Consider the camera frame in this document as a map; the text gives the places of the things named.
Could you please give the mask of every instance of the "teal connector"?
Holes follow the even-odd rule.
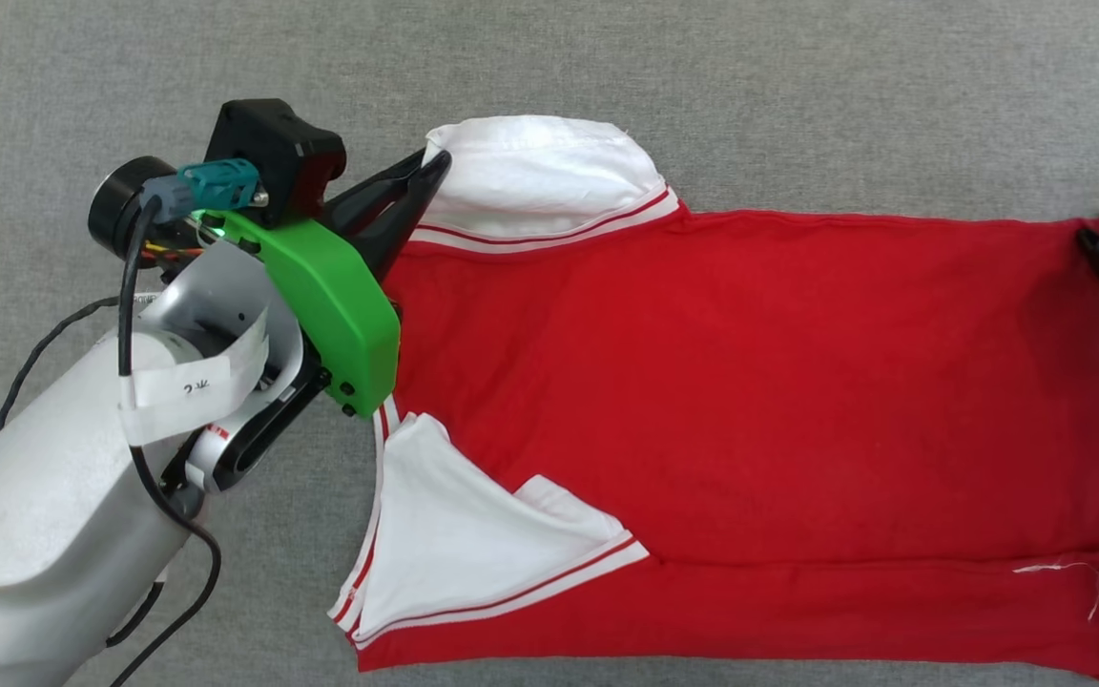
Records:
[[[262,175],[248,160],[231,159],[186,165],[177,178],[192,190],[199,210],[240,210],[253,203]]]

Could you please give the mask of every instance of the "red fabric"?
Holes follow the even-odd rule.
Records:
[[[677,654],[1099,678],[1081,223],[681,210],[514,256],[410,244],[385,284],[401,412],[439,418],[510,490],[568,488],[653,558],[393,631],[358,665]]]

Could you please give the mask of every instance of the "white tape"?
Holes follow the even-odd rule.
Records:
[[[122,384],[121,424],[131,445],[141,446],[184,434],[227,417],[257,386],[270,356],[265,334],[267,312],[219,356],[170,366],[134,370]]]

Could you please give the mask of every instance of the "green plastic casing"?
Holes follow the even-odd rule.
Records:
[[[318,221],[265,229],[240,213],[213,214],[225,239],[244,241],[265,264],[333,375],[328,395],[354,412],[375,412],[397,383],[401,322],[363,257]]]

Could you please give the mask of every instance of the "gray connector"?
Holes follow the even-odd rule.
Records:
[[[155,223],[177,221],[198,209],[192,189],[175,175],[148,178],[143,182],[138,208],[147,207],[152,199],[160,200],[160,212],[155,215]]]

